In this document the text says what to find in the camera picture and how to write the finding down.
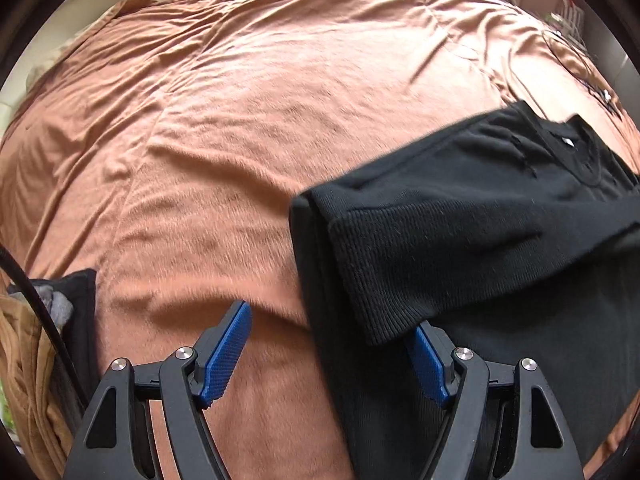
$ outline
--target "blue textured pad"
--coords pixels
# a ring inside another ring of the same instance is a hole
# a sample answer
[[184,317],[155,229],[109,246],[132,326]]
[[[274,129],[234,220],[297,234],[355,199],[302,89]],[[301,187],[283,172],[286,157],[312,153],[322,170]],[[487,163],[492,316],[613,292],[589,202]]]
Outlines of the blue textured pad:
[[407,342],[407,349],[424,395],[444,408],[451,397],[445,387],[444,366],[420,327]]
[[205,368],[200,400],[209,407],[222,397],[251,332],[251,308],[244,303],[233,318]]

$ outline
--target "bed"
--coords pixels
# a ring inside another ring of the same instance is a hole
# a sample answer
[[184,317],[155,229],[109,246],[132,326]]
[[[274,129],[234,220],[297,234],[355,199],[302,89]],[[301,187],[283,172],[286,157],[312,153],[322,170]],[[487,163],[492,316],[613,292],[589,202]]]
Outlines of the bed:
[[[101,368],[164,359],[249,301],[252,337],[207,412],[232,477],[350,479],[290,199],[517,100],[579,113],[639,172],[613,90],[545,31],[512,0],[120,0],[31,69],[0,148],[0,238],[30,276],[97,269]],[[177,478],[157,406],[154,426]]]

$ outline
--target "tan cloth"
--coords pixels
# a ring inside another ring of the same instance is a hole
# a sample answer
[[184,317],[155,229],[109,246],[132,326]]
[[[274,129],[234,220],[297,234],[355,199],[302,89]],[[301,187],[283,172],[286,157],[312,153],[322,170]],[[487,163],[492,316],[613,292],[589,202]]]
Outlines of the tan cloth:
[[300,299],[290,199],[521,98],[552,120],[581,114],[637,171],[632,121],[558,64],[542,27],[497,0],[127,0],[7,130],[0,238],[32,276],[97,269],[102,368],[164,359],[232,300],[251,302],[249,342],[206,413],[232,478],[351,479]]
[[73,436],[49,391],[55,350],[28,305],[0,296],[0,382],[20,446],[40,480],[58,480]]

